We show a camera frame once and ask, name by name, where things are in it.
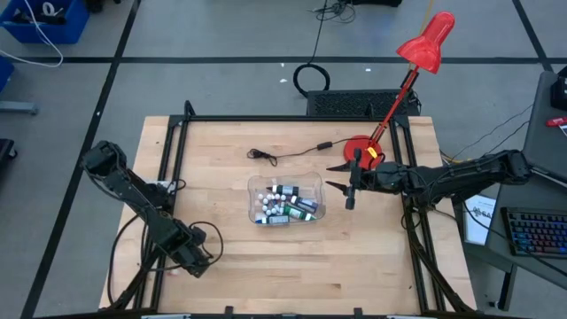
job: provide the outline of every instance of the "paper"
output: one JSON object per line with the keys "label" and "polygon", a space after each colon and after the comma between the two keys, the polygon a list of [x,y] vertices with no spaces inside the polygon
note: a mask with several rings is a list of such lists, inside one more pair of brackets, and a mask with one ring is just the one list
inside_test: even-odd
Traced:
{"label": "paper", "polygon": [[[476,195],[467,199],[465,203],[477,221],[481,222],[486,227],[490,227],[496,200]],[[464,214],[464,241],[471,244],[484,245],[488,230],[475,222],[466,209],[464,210]]]}

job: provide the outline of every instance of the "wooden table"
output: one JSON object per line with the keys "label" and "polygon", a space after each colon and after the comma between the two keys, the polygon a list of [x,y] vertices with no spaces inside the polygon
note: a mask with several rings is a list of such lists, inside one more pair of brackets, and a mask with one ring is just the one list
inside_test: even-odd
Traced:
{"label": "wooden table", "polygon": [[[167,120],[145,120],[133,169],[148,181],[158,175]],[[441,165],[431,118],[410,118],[410,123],[417,163]],[[325,141],[369,133],[375,126],[371,122],[191,122],[181,172],[187,187],[178,192],[174,216],[186,224],[216,224],[225,252],[200,279],[183,270],[164,276],[159,311],[223,313],[226,306],[233,306],[236,314],[345,315],[362,307],[365,315],[418,314],[408,237],[400,226],[400,196],[358,192],[356,208],[347,211],[345,197],[325,184],[327,214],[320,221],[267,228],[248,218],[247,181],[253,175],[299,175],[314,170],[323,180],[338,183],[347,183],[350,175],[325,170],[345,162],[342,144],[280,159],[277,167],[264,159],[246,158],[251,148],[273,154],[302,152]],[[408,163],[401,132],[399,136]],[[389,133],[381,145],[386,160],[393,160]],[[438,209],[453,213],[447,199]],[[120,226],[132,216],[126,206]],[[435,213],[429,219],[441,273],[465,303],[476,308],[455,222]],[[134,222],[118,244],[114,296],[138,270],[142,226],[139,220]],[[206,225],[203,229],[207,249],[218,253],[218,236]],[[434,308],[431,278],[425,268],[423,273],[429,307]],[[146,304],[153,276],[148,276]],[[101,307],[107,304],[104,293]]]}

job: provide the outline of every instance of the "blue bin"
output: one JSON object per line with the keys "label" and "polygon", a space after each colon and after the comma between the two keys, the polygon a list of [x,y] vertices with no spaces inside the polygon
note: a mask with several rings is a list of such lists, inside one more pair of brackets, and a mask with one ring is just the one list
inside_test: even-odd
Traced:
{"label": "blue bin", "polygon": [[14,65],[7,58],[0,57],[0,92],[6,86],[12,72],[14,72]]}
{"label": "blue bin", "polygon": [[[28,0],[29,5],[37,15],[41,11],[44,2],[50,2],[56,8],[66,8],[65,25],[41,24],[40,29],[53,43],[77,43],[81,37],[82,30],[89,19],[89,11],[85,7],[84,0]],[[29,14],[24,0],[11,0],[6,9],[0,15],[0,27],[4,27],[21,43],[43,43],[39,32],[35,30],[35,24],[22,24],[11,22],[16,11],[20,9]]]}

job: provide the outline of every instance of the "small bottle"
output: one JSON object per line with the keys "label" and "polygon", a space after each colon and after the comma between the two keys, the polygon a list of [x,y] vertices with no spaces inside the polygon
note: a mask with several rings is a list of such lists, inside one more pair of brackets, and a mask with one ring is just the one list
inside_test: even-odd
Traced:
{"label": "small bottle", "polygon": [[317,207],[319,207],[319,204],[315,203],[313,200],[301,198],[299,196],[291,196],[290,202],[293,205],[301,209],[305,209],[310,213],[314,213],[317,210]]}
{"label": "small bottle", "polygon": [[285,224],[285,223],[290,223],[290,217],[289,216],[270,216],[268,218],[262,218],[262,219],[256,220],[256,223],[260,223],[260,224]]}
{"label": "small bottle", "polygon": [[314,221],[316,219],[310,213],[291,206],[286,206],[283,209],[283,214],[289,215],[290,217],[293,217],[295,219],[300,219],[302,221]]}
{"label": "small bottle", "polygon": [[274,185],[272,187],[266,187],[266,189],[280,195],[299,195],[299,187],[297,186]]}

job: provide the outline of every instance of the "keyboard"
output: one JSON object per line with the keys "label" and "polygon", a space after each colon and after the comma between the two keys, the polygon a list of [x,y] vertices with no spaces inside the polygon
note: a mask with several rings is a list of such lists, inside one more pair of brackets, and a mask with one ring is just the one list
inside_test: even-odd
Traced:
{"label": "keyboard", "polygon": [[[384,118],[390,112],[398,92],[399,89],[309,91],[307,115],[364,116],[371,105],[374,116]],[[394,114],[419,115],[417,100],[402,100]]]}
{"label": "keyboard", "polygon": [[[539,257],[567,258],[567,212],[504,207],[501,210],[508,238]],[[510,245],[516,256],[529,256]]]}

